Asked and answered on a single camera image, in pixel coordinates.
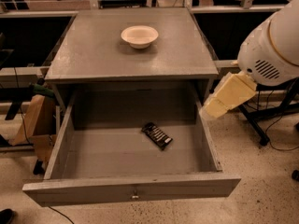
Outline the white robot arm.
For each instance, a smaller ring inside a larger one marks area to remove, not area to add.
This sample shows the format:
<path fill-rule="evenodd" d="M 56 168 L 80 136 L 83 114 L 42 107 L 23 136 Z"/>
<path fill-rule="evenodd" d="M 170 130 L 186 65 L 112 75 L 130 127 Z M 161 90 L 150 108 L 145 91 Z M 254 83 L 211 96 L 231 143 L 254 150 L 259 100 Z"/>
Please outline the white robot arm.
<path fill-rule="evenodd" d="M 237 74 L 228 73 L 200 109 L 217 119 L 255 95 L 258 85 L 276 86 L 299 77 L 299 0 L 258 25 L 240 46 Z"/>

